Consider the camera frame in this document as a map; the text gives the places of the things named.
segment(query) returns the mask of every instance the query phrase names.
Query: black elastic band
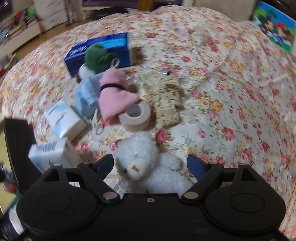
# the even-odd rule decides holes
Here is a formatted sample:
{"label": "black elastic band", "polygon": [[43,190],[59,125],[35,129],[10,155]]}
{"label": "black elastic band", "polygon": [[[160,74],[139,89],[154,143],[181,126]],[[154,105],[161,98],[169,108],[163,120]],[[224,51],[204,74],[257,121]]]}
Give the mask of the black elastic band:
{"label": "black elastic band", "polygon": [[109,88],[109,87],[115,87],[115,88],[118,88],[118,89],[121,89],[121,90],[126,90],[124,87],[122,87],[121,85],[118,85],[118,84],[106,84],[106,85],[101,86],[101,91],[103,89],[106,89],[106,88]]}

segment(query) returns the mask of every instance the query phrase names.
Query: black robotic gripper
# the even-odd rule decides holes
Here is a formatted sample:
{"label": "black robotic gripper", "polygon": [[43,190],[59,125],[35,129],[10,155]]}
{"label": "black robotic gripper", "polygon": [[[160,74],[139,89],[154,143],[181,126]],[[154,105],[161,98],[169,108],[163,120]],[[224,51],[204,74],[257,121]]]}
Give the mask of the black robotic gripper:
{"label": "black robotic gripper", "polygon": [[[182,197],[122,199],[103,181],[113,165],[108,154],[95,164],[50,168],[17,204],[25,231],[16,240],[288,240],[278,231],[284,201],[247,164],[228,169],[190,155],[187,166],[198,182]],[[223,182],[232,184],[221,187]]]}

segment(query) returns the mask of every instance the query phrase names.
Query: white tissue box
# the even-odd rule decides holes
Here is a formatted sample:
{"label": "white tissue box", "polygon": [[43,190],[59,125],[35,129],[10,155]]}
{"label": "white tissue box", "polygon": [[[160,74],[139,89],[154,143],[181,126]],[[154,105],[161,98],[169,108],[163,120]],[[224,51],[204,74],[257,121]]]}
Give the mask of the white tissue box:
{"label": "white tissue box", "polygon": [[86,123],[63,100],[47,111],[45,118],[59,139],[68,137],[72,141],[86,128]]}
{"label": "white tissue box", "polygon": [[74,168],[82,163],[81,157],[66,137],[32,145],[29,159],[42,173],[54,164],[62,164],[64,168]]}

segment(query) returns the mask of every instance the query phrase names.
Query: wooden floor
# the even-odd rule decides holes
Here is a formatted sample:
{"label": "wooden floor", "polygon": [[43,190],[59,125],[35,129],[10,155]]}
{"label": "wooden floor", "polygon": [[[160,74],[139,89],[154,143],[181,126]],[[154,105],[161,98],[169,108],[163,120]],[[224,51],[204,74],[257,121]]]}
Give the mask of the wooden floor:
{"label": "wooden floor", "polygon": [[31,39],[29,42],[25,43],[22,47],[18,48],[15,53],[18,57],[23,58],[27,54],[32,52],[35,48],[37,48],[43,42],[65,32],[67,30],[71,30],[71,29],[77,27],[78,25],[88,23],[90,21],[91,20],[77,22],[77,23],[71,24],[70,26],[66,26],[65,24],[60,24],[60,25],[48,30],[47,32],[43,33],[41,36],[36,36],[35,38]]}

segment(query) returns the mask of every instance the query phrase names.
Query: cardboard box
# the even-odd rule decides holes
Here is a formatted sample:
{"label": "cardboard box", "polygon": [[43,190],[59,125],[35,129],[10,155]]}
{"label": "cardboard box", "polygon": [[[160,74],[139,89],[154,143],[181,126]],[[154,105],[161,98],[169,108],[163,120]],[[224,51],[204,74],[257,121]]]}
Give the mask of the cardboard box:
{"label": "cardboard box", "polygon": [[64,168],[75,168],[82,163],[79,154],[66,137],[32,145],[29,159],[42,173],[54,164],[61,164]]}
{"label": "cardboard box", "polygon": [[87,126],[63,100],[58,101],[44,116],[58,139],[68,137],[72,141]]}
{"label": "cardboard box", "polygon": [[64,59],[72,77],[78,74],[79,68],[85,63],[85,52],[92,44],[100,44],[107,49],[108,52],[116,53],[120,60],[119,68],[131,66],[133,64],[129,33],[106,35],[77,43],[72,47]]}

